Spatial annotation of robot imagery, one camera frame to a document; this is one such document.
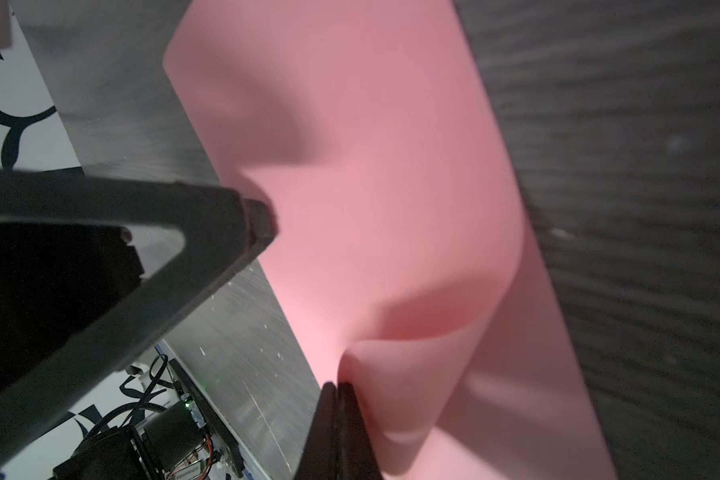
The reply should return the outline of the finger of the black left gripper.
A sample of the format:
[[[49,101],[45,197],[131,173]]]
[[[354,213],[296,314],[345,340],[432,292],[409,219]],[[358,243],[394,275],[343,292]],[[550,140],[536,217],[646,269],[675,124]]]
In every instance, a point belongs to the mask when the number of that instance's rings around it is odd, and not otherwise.
[[[102,234],[179,232],[179,253],[128,288]],[[267,207],[213,186],[0,170],[0,470],[273,240]]]

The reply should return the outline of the pink paper sheet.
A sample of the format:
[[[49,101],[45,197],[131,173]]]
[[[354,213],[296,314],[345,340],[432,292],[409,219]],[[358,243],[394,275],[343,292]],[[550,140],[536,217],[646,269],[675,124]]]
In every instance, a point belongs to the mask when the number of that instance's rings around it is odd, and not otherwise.
[[[163,66],[388,477],[615,477],[452,2],[195,1]]]

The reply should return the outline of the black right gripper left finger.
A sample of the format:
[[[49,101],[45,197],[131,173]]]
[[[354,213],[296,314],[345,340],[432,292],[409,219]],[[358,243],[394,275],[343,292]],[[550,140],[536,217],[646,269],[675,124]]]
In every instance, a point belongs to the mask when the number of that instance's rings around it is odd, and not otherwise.
[[[294,480],[337,478],[337,387],[323,385]]]

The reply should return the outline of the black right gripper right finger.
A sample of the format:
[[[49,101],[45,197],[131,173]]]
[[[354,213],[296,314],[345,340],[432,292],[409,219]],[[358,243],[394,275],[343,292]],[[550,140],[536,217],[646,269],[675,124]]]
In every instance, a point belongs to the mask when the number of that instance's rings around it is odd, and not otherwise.
[[[351,383],[343,382],[338,385],[337,408],[337,478],[382,480],[362,410]]]

